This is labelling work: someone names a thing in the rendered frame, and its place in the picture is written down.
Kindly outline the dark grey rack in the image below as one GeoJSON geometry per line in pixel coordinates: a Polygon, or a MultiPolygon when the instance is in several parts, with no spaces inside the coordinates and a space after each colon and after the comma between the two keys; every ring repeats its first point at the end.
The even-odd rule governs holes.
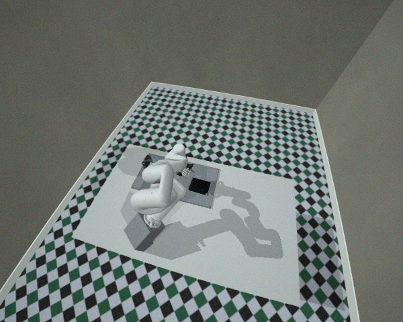
{"type": "Polygon", "coordinates": [[[146,157],[144,158],[144,160],[142,161],[142,165],[143,165],[144,169],[145,169],[146,167],[148,167],[148,165],[149,165],[151,162],[153,163],[152,158],[150,157],[150,155],[147,154],[146,157]]]}

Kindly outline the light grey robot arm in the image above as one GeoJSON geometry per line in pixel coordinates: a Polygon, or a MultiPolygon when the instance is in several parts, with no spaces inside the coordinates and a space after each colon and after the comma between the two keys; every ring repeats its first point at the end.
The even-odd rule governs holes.
{"type": "Polygon", "coordinates": [[[135,192],[130,203],[135,211],[144,214],[149,227],[158,228],[167,213],[187,194],[187,189],[174,177],[174,173],[185,167],[192,173],[197,170],[194,164],[188,164],[185,146],[176,144],[164,160],[143,170],[142,179],[151,186],[135,192]]]}

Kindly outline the black flat square pad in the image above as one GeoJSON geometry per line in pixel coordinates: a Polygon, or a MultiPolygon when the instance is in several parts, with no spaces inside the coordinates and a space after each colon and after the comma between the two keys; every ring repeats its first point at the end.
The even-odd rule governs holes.
{"type": "Polygon", "coordinates": [[[197,178],[193,178],[191,181],[191,184],[189,186],[189,191],[207,195],[209,187],[210,187],[210,182],[200,180],[197,178]]]}

